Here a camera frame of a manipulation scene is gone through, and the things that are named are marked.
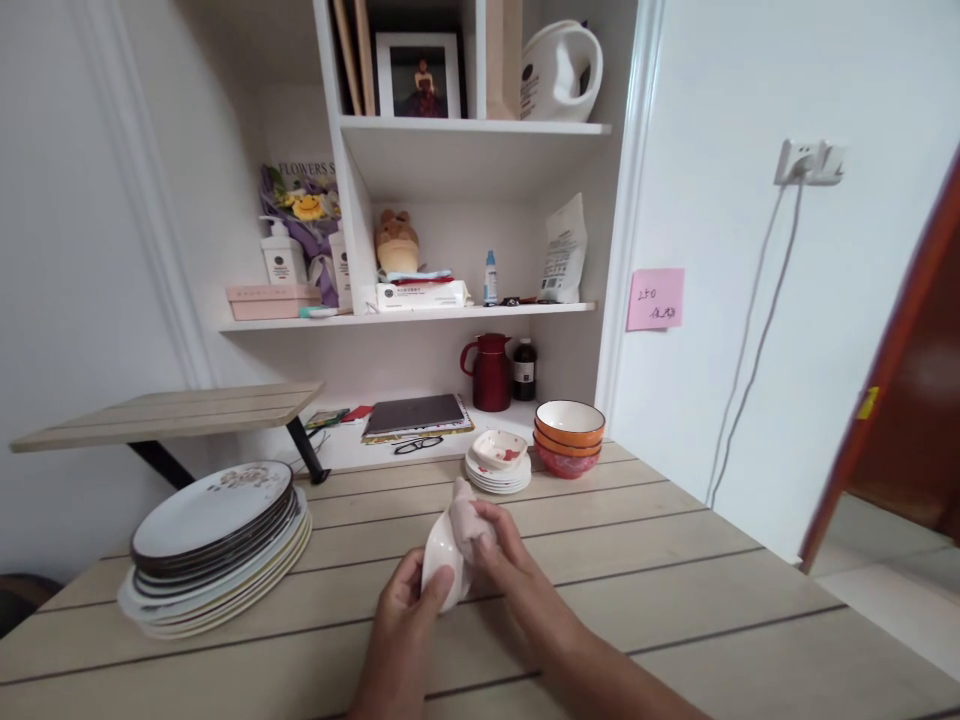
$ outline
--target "framed photo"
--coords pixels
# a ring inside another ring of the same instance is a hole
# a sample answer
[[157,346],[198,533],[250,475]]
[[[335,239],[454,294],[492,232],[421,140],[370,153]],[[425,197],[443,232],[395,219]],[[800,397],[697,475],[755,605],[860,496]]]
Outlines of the framed photo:
[[377,33],[380,114],[462,117],[457,56],[456,33]]

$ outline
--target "wooden door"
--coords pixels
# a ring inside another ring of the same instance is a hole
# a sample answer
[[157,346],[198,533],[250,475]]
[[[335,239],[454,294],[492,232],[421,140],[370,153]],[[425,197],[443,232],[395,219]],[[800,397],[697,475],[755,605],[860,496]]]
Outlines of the wooden door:
[[866,397],[801,550],[809,568],[850,492],[960,543],[960,161],[904,284]]

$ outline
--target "wooden tabletop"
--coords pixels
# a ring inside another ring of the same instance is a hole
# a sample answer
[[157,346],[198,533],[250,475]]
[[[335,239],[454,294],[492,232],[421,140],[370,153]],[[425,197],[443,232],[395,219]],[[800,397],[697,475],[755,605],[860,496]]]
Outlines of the wooden tabletop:
[[[343,713],[377,595],[460,472],[421,462],[304,485],[303,557],[251,610],[188,640],[143,637],[114,602],[129,559],[101,560],[0,641],[0,716]],[[960,684],[617,445],[581,480],[537,472],[489,499],[588,626],[715,718],[960,717]],[[437,622],[428,684],[428,718],[564,717],[502,598],[482,592]]]
[[10,450],[62,450],[279,427],[321,390],[322,382],[308,382],[141,395],[14,440]]

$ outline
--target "glasses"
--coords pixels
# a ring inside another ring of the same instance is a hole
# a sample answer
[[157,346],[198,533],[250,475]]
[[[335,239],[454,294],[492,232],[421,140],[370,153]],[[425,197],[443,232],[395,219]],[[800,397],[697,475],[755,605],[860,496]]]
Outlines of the glasses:
[[443,438],[439,435],[429,438],[417,438],[416,440],[404,440],[401,443],[394,443],[394,445],[399,445],[400,447],[396,448],[393,451],[393,454],[408,455],[409,453],[416,452],[417,450],[422,450],[425,447],[439,445],[442,442]]

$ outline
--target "tissue box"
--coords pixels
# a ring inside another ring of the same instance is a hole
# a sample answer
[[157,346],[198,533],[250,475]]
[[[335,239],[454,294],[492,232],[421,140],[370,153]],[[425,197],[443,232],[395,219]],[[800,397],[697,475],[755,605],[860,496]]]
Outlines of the tissue box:
[[463,307],[468,297],[463,280],[408,285],[377,283],[377,309],[380,312]]
[[313,285],[233,285],[227,300],[234,320],[280,320],[300,317],[300,308],[320,305],[320,288]]

